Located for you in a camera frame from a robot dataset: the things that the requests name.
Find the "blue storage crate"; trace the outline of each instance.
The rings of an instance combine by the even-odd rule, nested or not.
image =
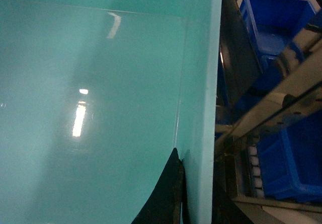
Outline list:
[[[322,111],[257,145],[266,196],[322,200]]]
[[[242,110],[243,112],[248,112],[257,103],[261,101],[261,96],[255,96],[246,92],[234,105],[234,108]]]
[[[255,81],[253,88],[260,91],[273,90],[282,80],[278,68],[273,65],[276,56],[263,55],[260,62],[263,66],[264,73]]]
[[[243,0],[240,11],[259,59],[280,54],[315,15],[308,0]]]

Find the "metal rail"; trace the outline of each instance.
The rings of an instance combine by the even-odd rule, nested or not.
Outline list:
[[[219,52],[232,106],[263,73],[236,0],[222,0]]]
[[[279,200],[260,199],[260,198],[247,197],[247,196],[238,196],[238,197],[233,198],[232,200],[234,202],[257,204],[257,205],[263,205],[263,206],[272,206],[272,207],[280,207],[280,208],[285,208],[285,209],[303,210],[303,211],[322,213],[321,206],[313,206],[313,205],[299,204],[299,203],[279,201]]]
[[[215,158],[233,145],[237,152],[245,149],[249,137],[266,137],[322,109],[321,59],[322,33],[304,28],[274,61],[284,80],[215,142]]]

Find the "blue plastic bin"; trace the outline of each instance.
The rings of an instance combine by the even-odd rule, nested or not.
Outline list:
[[[240,11],[259,59],[281,53],[315,15],[308,0],[243,0]]]
[[[250,93],[245,93],[238,102],[235,103],[234,108],[238,110],[242,110],[243,112],[249,111],[252,107],[254,107],[257,103],[261,101],[261,96],[254,96]]]
[[[266,196],[322,200],[322,111],[257,145]]]
[[[263,55],[260,62],[264,73],[255,81],[253,88],[260,91],[273,90],[282,80],[282,76],[277,67],[273,65],[276,56]]]

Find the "metal frame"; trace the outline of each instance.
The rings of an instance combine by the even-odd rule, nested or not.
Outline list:
[[[232,199],[234,202],[238,203],[249,203],[263,206],[272,206],[272,207],[280,207],[284,209],[292,209],[292,210],[303,210],[315,213],[322,213],[321,206],[313,206],[306,204],[299,204],[287,201],[279,201],[279,200],[270,200],[270,199],[260,199],[256,197],[248,197],[248,196],[237,196]]]
[[[291,44],[274,61],[284,80],[216,141],[215,158],[232,146],[239,152],[253,145],[249,138],[259,140],[322,109],[322,33],[304,28]],[[224,144],[229,138],[233,141]]]
[[[274,216],[264,211],[260,205],[243,202],[235,202],[235,204],[255,224],[284,224],[284,222],[276,219]]]
[[[251,78],[246,84],[239,84],[239,80],[243,81],[245,76],[238,78],[240,72],[235,66],[249,57],[248,63],[252,62],[250,64],[253,65],[250,71],[258,74],[258,69],[254,68],[256,61],[250,60],[253,56],[252,50],[246,56],[239,53],[239,44],[247,41],[241,40],[246,38],[241,37],[242,30],[236,32],[236,28],[240,27],[240,13],[239,9],[236,11],[236,2],[233,1],[235,0],[223,0],[222,4],[219,61],[225,70],[227,83],[230,83],[227,86],[227,95],[231,105],[253,82]],[[231,27],[230,22],[237,22],[237,27]],[[215,131],[222,135],[215,140],[214,176],[219,177],[218,181],[240,208],[247,206],[246,209],[249,210],[254,206],[271,206],[322,213],[322,206],[253,197],[254,192],[249,192],[253,188],[252,181],[249,182],[252,178],[250,170],[247,169],[249,163],[240,154],[261,139],[322,110],[322,11],[295,36],[274,61],[274,66],[280,72],[282,82],[243,117],[240,117],[240,112],[232,112],[231,108],[216,106]]]

